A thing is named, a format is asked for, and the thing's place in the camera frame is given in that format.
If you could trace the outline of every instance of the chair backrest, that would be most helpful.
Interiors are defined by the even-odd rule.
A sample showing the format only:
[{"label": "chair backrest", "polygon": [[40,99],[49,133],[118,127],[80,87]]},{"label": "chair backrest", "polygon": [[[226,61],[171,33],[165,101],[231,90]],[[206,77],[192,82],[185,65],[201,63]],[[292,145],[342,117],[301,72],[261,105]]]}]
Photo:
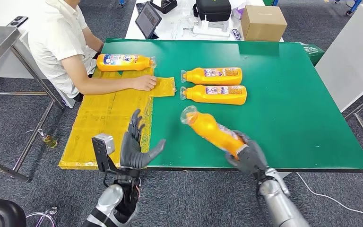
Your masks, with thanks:
[{"label": "chair backrest", "polygon": [[9,200],[0,200],[0,227],[26,227],[23,209]]}]

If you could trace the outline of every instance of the white shirt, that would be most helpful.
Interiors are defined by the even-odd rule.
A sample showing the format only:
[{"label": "white shirt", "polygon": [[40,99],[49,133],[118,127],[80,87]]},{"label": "white shirt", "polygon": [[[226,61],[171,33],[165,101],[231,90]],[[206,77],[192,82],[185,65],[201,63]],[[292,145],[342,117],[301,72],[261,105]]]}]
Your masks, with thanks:
[{"label": "white shirt", "polygon": [[46,0],[30,24],[28,44],[38,67],[51,83],[74,98],[78,89],[62,66],[61,60],[80,55],[87,73],[92,74],[96,52],[86,46],[82,29],[87,27],[77,6],[73,9],[64,0]]}]

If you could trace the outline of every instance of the orange juice bottle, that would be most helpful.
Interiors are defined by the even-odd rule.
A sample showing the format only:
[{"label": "orange juice bottle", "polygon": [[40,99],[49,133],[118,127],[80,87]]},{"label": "orange juice bottle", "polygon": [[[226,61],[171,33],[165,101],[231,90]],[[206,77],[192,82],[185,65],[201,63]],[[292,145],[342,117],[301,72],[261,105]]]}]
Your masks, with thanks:
[{"label": "orange juice bottle", "polygon": [[137,70],[148,67],[155,68],[155,57],[145,57],[137,54],[100,54],[96,59],[96,65],[102,72]]},{"label": "orange juice bottle", "polygon": [[247,146],[236,133],[218,124],[212,115],[198,112],[193,105],[183,110],[180,120],[183,124],[188,124],[199,136],[237,159],[237,154]]},{"label": "orange juice bottle", "polygon": [[242,82],[243,73],[240,68],[196,68],[191,71],[180,72],[181,82],[211,85],[239,85]]},{"label": "orange juice bottle", "polygon": [[197,103],[221,103],[242,105],[247,99],[244,86],[204,86],[196,85],[191,88],[180,88],[180,99],[191,99]]}]

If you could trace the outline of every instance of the black case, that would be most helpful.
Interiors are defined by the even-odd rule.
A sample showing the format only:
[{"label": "black case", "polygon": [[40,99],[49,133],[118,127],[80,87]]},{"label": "black case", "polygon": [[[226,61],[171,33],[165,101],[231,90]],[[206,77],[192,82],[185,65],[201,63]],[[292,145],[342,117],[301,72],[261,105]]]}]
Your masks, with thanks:
[{"label": "black case", "polygon": [[167,4],[164,8],[162,8],[161,6],[157,6],[153,3],[153,0],[151,0],[151,5],[161,11],[161,13],[163,14],[167,14],[170,10],[174,9],[177,6],[177,1],[176,0],[167,0],[169,2],[169,4]]},{"label": "black case", "polygon": [[227,21],[232,13],[232,6],[229,0],[196,0],[193,6],[195,17],[207,21]]}]

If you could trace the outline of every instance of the green table mat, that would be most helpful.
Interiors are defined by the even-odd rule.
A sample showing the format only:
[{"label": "green table mat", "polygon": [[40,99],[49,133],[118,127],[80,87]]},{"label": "green table mat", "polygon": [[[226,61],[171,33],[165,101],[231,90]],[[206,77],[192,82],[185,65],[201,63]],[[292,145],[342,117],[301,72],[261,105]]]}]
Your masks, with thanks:
[{"label": "green table mat", "polygon": [[[180,122],[195,105],[262,147],[269,166],[285,171],[363,171],[363,150],[297,43],[107,39],[103,53],[155,56],[157,77],[175,77],[174,97],[154,100],[150,147],[167,139],[149,167],[230,168],[224,152]],[[240,67],[244,105],[180,100],[180,70]]]}]

